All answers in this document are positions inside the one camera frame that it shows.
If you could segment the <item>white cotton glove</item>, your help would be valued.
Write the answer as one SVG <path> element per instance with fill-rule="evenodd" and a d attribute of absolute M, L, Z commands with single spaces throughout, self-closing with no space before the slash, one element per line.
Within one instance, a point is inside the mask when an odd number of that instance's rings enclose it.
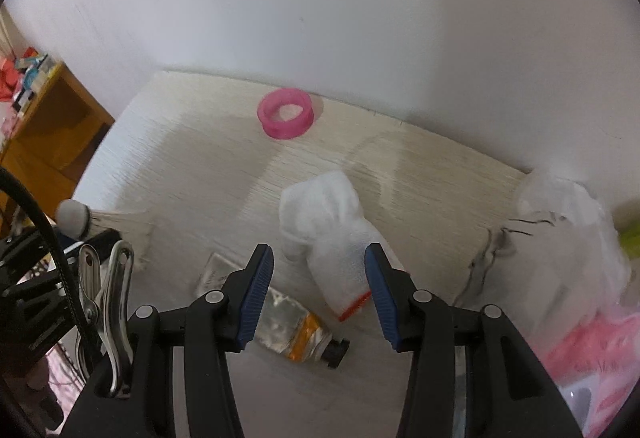
<path fill-rule="evenodd" d="M 340 170 L 285 188 L 280 196 L 283 254 L 304 262 L 324 301 L 341 322 L 370 298 L 364 255 L 381 244 L 390 264 L 401 269 L 384 236 L 363 215 L 359 196 Z"/>

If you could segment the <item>silver orange cream tube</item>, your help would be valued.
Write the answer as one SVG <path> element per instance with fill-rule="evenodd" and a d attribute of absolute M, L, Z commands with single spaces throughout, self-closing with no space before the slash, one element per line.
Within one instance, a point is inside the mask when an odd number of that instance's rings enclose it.
<path fill-rule="evenodd" d="M 254 333 L 254 341 L 296 363 L 326 362 L 337 369 L 350 341 L 337 340 L 323 321 L 294 297 L 270 286 Z"/>

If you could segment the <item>white lidded plastic box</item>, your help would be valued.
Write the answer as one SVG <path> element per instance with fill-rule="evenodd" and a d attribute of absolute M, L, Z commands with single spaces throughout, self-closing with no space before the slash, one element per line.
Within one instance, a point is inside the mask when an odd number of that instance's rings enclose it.
<path fill-rule="evenodd" d="M 585 430 L 591 410 L 591 387 L 587 383 L 574 383 L 560 386 L 559 391 L 579 428 Z"/>

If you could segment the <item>metal spring clamp right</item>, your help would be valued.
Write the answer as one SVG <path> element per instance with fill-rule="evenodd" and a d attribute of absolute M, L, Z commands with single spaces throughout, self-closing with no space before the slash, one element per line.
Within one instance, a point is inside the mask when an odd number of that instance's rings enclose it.
<path fill-rule="evenodd" d="M 127 306 L 134 249 L 119 240 L 111 250 L 106 271 L 100 271 L 96 249 L 84 244 L 79 251 L 79 298 L 87 322 L 94 327 L 111 365 L 108 395 L 122 396 L 126 378 L 134 363 L 134 351 L 127 333 Z"/>

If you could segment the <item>clear crumpled plastic wrap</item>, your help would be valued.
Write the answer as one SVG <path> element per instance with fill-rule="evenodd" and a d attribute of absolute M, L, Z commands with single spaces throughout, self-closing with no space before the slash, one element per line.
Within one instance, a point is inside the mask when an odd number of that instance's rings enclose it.
<path fill-rule="evenodd" d="M 578 182 L 536 170 L 510 217 L 488 232 L 454 303 L 496 305 L 545 354 L 620 301 L 631 271 L 610 212 Z"/>

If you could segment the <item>wooden shelf cabinet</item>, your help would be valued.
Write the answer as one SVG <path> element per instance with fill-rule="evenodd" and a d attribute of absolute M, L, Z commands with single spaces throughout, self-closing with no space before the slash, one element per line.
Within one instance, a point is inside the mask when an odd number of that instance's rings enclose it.
<path fill-rule="evenodd" d="M 55 65 L 1 151 L 1 166 L 53 217 L 71 198 L 94 152 L 114 124 L 64 64 Z"/>

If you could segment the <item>green white cardboard box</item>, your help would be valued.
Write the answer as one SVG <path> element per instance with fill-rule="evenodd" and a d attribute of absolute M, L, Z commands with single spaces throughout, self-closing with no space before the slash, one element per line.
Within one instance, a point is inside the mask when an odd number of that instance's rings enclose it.
<path fill-rule="evenodd" d="M 620 232 L 620 247 L 630 260 L 640 258 L 640 221 L 632 222 Z"/>

